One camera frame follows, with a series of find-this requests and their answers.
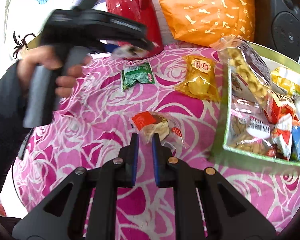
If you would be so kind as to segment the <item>black sleeve forearm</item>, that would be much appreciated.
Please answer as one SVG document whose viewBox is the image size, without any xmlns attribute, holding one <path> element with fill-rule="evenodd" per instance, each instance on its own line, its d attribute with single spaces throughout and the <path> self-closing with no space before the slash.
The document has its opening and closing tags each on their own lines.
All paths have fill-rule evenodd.
<svg viewBox="0 0 300 240">
<path fill-rule="evenodd" d="M 27 100 L 17 76 L 20 67 L 19 60 L 0 79 L 0 193 L 21 144 L 30 131 L 23 128 Z"/>
</svg>

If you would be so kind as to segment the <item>person left hand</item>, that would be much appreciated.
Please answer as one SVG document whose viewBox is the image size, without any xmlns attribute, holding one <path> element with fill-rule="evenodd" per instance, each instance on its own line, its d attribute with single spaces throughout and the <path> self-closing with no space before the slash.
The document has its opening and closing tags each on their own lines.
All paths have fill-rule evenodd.
<svg viewBox="0 0 300 240">
<path fill-rule="evenodd" d="M 82 67 L 89 64 L 91 60 L 92 57 L 87 55 L 80 64 L 71 66 L 65 76 L 59 76 L 55 81 L 57 85 L 55 94 L 61 98 L 68 98 L 72 93 L 77 78 L 82 75 Z M 48 70 L 57 70 L 62 67 L 62 63 L 55 55 L 52 46 L 41 46 L 31 49 L 27 52 L 25 57 L 18 62 L 17 77 L 23 94 L 27 94 L 34 70 L 40 65 Z"/>
</svg>

